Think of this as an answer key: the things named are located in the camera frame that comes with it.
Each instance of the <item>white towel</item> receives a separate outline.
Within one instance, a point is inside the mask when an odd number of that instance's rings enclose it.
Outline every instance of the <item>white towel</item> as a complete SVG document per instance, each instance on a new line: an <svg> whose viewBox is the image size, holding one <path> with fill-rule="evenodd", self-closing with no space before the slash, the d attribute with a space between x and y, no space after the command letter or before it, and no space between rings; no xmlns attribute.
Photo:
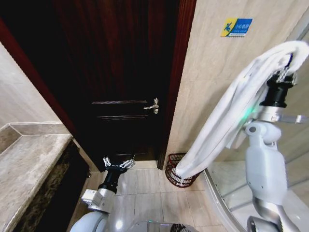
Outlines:
<svg viewBox="0 0 309 232"><path fill-rule="evenodd" d="M289 73L294 73L309 54L309 46L305 42L282 43L254 59L238 75L177 165L177 175L188 178L203 171L230 144L253 108L264 100L268 88L266 81L288 63L291 53L293 60Z"/></svg>

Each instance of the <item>green light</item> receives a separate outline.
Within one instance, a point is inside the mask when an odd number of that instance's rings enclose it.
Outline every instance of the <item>green light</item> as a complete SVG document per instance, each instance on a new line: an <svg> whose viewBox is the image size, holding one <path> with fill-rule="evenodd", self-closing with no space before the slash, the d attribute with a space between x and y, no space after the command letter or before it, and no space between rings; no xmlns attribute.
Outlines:
<svg viewBox="0 0 309 232"><path fill-rule="evenodd" d="M242 117L241 120L247 120L248 117L250 116L250 114L251 114L253 111L254 111L254 107L250 107L250 108L246 111L245 115Z"/></svg>

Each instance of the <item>door frame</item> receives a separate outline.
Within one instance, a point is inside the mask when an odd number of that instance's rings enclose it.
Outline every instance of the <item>door frame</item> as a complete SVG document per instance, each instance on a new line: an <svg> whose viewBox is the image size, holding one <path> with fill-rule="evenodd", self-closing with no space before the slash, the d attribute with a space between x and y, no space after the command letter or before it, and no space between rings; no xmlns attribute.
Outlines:
<svg viewBox="0 0 309 232"><path fill-rule="evenodd" d="M169 142L169 134L173 122L174 111L178 96L178 90L183 73L186 51L189 43L192 21L197 0L179 0L179 11L176 27L176 38L173 51L173 60L170 74L169 91L167 97L167 109L164 115L163 138L158 156L157 167L163 169L166 151ZM76 126L69 118L64 109L60 106L48 86L41 79L31 61L28 59L18 42L10 33L0 18L0 41L26 74L28 79L36 87L46 102L50 105L62 123L67 127L73 137L80 142L81 135L78 134Z"/></svg>

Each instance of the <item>door panel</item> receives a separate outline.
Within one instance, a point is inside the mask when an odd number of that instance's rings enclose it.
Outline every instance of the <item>door panel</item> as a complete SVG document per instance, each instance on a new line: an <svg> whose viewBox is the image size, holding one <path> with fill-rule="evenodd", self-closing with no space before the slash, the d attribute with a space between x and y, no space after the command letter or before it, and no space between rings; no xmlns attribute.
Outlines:
<svg viewBox="0 0 309 232"><path fill-rule="evenodd" d="M0 3L2 20L100 170L105 156L158 158L169 132L164 123L179 10L179 0ZM157 115L143 109L154 98Z"/></svg>

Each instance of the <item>wall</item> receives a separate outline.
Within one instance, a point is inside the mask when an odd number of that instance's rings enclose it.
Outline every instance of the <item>wall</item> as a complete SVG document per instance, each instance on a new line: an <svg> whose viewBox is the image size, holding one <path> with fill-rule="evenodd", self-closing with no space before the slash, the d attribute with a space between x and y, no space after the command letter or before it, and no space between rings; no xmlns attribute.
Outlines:
<svg viewBox="0 0 309 232"><path fill-rule="evenodd" d="M0 128L33 121L60 120L0 43Z"/></svg>
<svg viewBox="0 0 309 232"><path fill-rule="evenodd" d="M308 6L307 0L197 0L167 154L188 151L231 81L284 42ZM253 18L244 38L220 37L227 17ZM243 159L241 150L233 152L229 158Z"/></svg>

